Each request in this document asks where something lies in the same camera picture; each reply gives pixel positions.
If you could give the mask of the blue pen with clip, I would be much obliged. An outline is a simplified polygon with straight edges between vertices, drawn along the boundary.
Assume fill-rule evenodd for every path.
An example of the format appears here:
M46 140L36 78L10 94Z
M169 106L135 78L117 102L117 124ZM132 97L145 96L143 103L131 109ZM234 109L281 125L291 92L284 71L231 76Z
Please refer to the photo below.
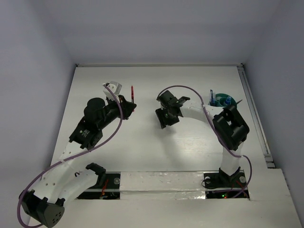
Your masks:
M216 94L212 94L212 106L216 106Z

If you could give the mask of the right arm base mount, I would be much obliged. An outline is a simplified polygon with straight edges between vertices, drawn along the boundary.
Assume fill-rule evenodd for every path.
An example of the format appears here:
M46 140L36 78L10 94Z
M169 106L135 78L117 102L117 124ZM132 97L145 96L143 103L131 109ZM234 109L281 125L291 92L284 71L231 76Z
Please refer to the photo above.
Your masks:
M250 199L248 189L244 188L246 184L246 176L242 171L231 182L221 180L218 172L207 172L201 182L207 199Z

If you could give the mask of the correction fluid bottle blue cap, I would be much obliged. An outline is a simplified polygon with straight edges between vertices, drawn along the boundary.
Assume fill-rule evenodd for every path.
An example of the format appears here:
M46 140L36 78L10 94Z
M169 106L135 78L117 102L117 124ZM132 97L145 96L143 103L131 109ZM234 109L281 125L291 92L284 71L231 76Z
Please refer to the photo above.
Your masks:
M224 101L224 106L228 106L231 105L231 96L226 97L225 101Z

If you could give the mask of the blue grip clear pen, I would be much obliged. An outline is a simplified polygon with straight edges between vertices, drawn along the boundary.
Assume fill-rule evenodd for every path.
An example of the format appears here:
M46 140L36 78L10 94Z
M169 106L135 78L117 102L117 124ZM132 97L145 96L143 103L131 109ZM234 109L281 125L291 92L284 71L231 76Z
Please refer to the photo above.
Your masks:
M213 90L210 90L210 105L214 104Z

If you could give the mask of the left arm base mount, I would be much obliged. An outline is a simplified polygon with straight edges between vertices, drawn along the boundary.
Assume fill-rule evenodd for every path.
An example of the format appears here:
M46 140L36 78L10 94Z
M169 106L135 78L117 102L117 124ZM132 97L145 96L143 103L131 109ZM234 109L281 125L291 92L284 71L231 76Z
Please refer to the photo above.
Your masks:
M120 199L120 172L106 172L106 169L96 163L86 166L97 174L96 184L81 193L79 200L119 200Z

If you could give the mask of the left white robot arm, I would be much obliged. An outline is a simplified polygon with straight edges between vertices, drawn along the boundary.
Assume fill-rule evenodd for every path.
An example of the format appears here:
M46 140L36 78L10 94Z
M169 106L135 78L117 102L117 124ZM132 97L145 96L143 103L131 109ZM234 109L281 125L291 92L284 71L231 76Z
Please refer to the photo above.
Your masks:
M106 170L88 159L88 154L102 144L103 129L115 119L119 124L130 117L136 104L123 95L105 100L92 98L84 108L84 116L69 137L58 161L39 174L20 194L17 218L23 227L21 211L39 222L38 227L54 227L66 206L90 187L103 187Z

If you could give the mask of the red pen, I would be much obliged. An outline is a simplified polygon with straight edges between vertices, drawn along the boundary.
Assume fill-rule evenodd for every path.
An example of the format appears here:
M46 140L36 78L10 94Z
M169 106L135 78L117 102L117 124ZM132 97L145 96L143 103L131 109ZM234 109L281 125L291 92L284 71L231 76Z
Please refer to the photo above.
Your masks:
M131 101L132 101L132 104L135 104L135 102L134 102L134 87L133 87L133 85L131 86Z

